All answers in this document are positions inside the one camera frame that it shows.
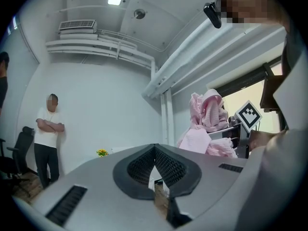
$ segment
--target person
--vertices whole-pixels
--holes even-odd
[[[53,183],[59,178],[57,137],[58,133],[64,132],[62,118],[57,112],[58,97],[51,94],[46,101],[47,108],[40,108],[36,123],[37,129],[34,136],[34,155],[38,168],[38,176],[45,189],[49,180],[47,177],[47,164],[50,168]]]
[[[0,53],[0,115],[6,92],[8,90],[7,70],[9,67],[9,55],[6,52]]]
[[[293,21],[276,0],[220,0],[220,9],[221,15],[233,23],[282,25],[287,33],[282,51],[282,74],[289,74],[305,45]],[[283,130],[275,134],[252,130],[248,140],[249,150],[265,146],[272,138],[284,135],[285,132]]]

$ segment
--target ceiling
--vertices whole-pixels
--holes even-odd
[[[172,41],[163,52],[138,44],[140,51],[155,57],[161,66],[206,19],[202,8],[207,1],[213,0],[122,0],[119,6],[109,5],[108,0],[66,0],[66,12],[68,20],[95,19],[98,29],[124,33],[161,51]],[[146,11],[143,19],[134,18],[136,9]]]

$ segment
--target person's arm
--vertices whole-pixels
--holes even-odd
[[[41,118],[38,118],[36,122],[38,124],[38,128],[45,132],[54,133],[56,131],[51,126],[47,125],[46,122]]]
[[[51,121],[45,121],[45,123],[50,126],[51,128],[53,128],[56,132],[62,133],[65,130],[64,124],[62,123],[53,123]]]

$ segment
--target black office chair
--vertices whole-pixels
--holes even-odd
[[[29,179],[21,179],[18,174],[25,174],[28,172],[26,154],[33,138],[33,128],[24,127],[23,131],[20,132],[18,136],[15,147],[7,147],[8,150],[13,151],[13,159],[4,156],[3,142],[5,142],[5,140],[0,139],[2,154],[0,156],[0,170],[8,176],[8,179],[4,179],[3,182],[10,188],[10,191],[12,191],[14,186],[18,186],[26,192],[29,197],[29,192],[20,185],[22,181],[28,181]]]

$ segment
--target pink fabric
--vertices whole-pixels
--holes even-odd
[[[208,132],[228,126],[228,112],[222,109],[223,100],[214,89],[205,95],[192,94],[189,102],[191,125],[180,137],[177,146],[181,149],[210,155],[237,157],[231,139],[212,141]]]
[[[207,147],[206,154],[237,158],[230,138],[222,138],[211,141]]]

